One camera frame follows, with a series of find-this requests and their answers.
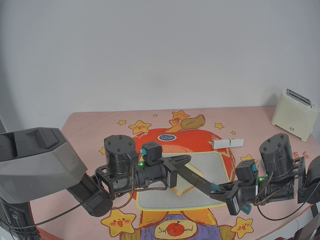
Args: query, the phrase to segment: toaster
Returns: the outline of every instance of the toaster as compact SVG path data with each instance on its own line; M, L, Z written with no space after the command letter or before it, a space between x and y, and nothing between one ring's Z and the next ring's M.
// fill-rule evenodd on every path
M277 125L306 142L319 113L310 99L293 90L284 88L271 120Z

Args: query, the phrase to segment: toast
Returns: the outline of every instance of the toast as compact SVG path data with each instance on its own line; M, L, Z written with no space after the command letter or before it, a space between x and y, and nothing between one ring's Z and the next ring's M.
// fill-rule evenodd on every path
M185 165L188 167L190 170L195 172L196 174L200 175L202 178L204 178L204 174L196 167L194 167L192 164L187 163ZM171 190L177 194L178 196L183 195L184 193L188 192L189 190L193 189L194 185L186 181L184 178L182 178L179 174L177 176L177 186L171 188Z

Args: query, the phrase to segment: white paper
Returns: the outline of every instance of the white paper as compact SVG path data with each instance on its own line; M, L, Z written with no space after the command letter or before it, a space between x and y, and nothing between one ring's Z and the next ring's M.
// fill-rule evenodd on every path
M225 148L234 148L234 147L242 147L244 139L213 139L212 147L214 150L217 149L225 149Z

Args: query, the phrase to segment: black stand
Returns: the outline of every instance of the black stand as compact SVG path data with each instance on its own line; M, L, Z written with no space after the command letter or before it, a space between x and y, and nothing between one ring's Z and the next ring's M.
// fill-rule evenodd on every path
M6 217L4 220L5 223L13 227L26 227L34 224L30 202L10 204L0 198L0 204ZM40 240L41 237L36 227L19 229L16 231L20 233L15 233L13 230L10 230L8 226L1 226L19 240Z

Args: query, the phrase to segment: cable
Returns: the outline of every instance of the cable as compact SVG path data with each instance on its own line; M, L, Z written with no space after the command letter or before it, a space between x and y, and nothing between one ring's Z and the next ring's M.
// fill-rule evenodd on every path
M271 179L272 179L273 174L274 174L274 170L271 172L271 175L270 175L268 181L266 182L266 184L263 186L262 190L260 190L260 192L259 192L259 193L256 195L256 197L254 198L253 203L252 203L254 206L258 206L259 204L261 204L262 202L265 202L267 199L269 199L269 198L271 197L271 195L268 195L268 196L266 197L267 199L264 199L264 200L262 200L262 201L260 201L260 202L257 202L257 201L258 201L258 198L261 196L262 192L263 192L263 191L266 189L266 187L269 185L269 183L270 183L270 181L271 181Z
M289 215L287 215L287 216L285 216L285 217L283 217L283 218L268 218L267 216L265 216L265 215L262 213L262 211L260 210L260 207L259 207L259 206L257 206L257 207L258 207L258 211L259 211L259 213L262 215L262 217L264 217L264 218L267 219L267 220L274 221L274 222L276 222L276 221L281 221L281 220L284 220L284 219L286 219L286 218L289 218L290 216L294 215L298 210L300 210L300 208L302 208L302 206L304 206L304 205L308 202L308 200L312 197L313 193L316 191L316 189L318 188L319 185L320 185L320 181L318 182L317 186L314 188L314 190L312 191L312 193L309 195L309 197L307 198L307 200L306 200L300 207L298 207L297 210L295 210L294 212L290 213Z
M119 207L113 207L113 208L111 208L110 210L118 210L118 209L121 209L121 208L125 207L125 206L132 200L134 192L143 192L143 191L149 191L149 190L167 190L167 189L168 189L168 186L166 186L166 187L151 187L151 188L147 188L147 189L134 189L134 168L135 168L135 166L132 168L132 188L131 188L131 195L130 195L128 201L127 201L125 204L123 204L123 205L121 205L121 206L119 206ZM22 227L11 226L11 225L5 223L4 221L2 221L2 222L3 222L6 226L10 227L10 230L12 230L14 233L19 234L19 235L22 235L22 236L27 236L27 235L25 235L25 234L22 234L21 231L17 231L17 230L29 229L29 228L33 228L33 227L36 227L36 226L45 224L45 223L47 223L47 222L53 221L53 220L55 220L55 219L57 219L57 218L65 215L65 214L73 211L74 209L82 206L83 204L85 204L85 203L87 203L87 202L90 202L91 200L93 200L94 198L96 198L96 197L98 196L99 192L100 192L100 186L99 186L98 184L95 183L95 185L98 187L98 190L97 190L97 192L96 192L94 195L92 195L90 198L88 198L87 200L79 203L78 205L74 206L73 208L71 208L71 209L69 209L69 210L67 210L67 211L65 211L65 212L63 212L63 213L61 213L61 214L59 214L59 215L57 215L57 216L55 216L55 217L52 217L52 218L50 218L50 219L47 219L47 220L45 220L45 221L43 221L43 222L39 222L39 223L36 223L36 224L34 224L34 225L30 225L30 226L22 226Z
M34 225L30 225L30 226L17 227L17 226L11 226L11 225L9 225L9 227L12 228L12 229L14 229L14 230L23 230L23 229L33 228L33 227L36 227L36 226L45 224L45 223L47 223L47 222L53 221L53 220L55 220L55 219L57 219L57 218L65 215L65 214L73 211L74 209L82 206L83 204L85 204L85 203L87 203L87 202L90 202L91 200L93 200L94 198L96 198L96 197L98 196L99 192L100 192L100 189L98 189L98 190L96 191L96 193L95 193L94 195L92 195L90 198L88 198L87 200L85 200L85 201L79 203L78 205L74 206L73 208L71 208L71 209L69 209L69 210L67 210L67 211L65 211L65 212L63 212L63 213L61 213L61 214L59 214L59 215L57 215L57 216L55 216L55 217L53 217L53 218L47 219L47 220L45 220L45 221L43 221L43 222L39 222L39 223L36 223L36 224L34 224Z
M132 200L132 197L133 197L133 195L134 195L134 169L135 169L135 167L136 167L136 166L133 166L133 168L132 168L132 188L131 188L131 195L130 195L128 201L127 201L125 204L123 204L122 206L113 207L113 208L111 208L110 210L118 210L118 209L121 209L121 208L125 207L128 203L130 203L130 201Z

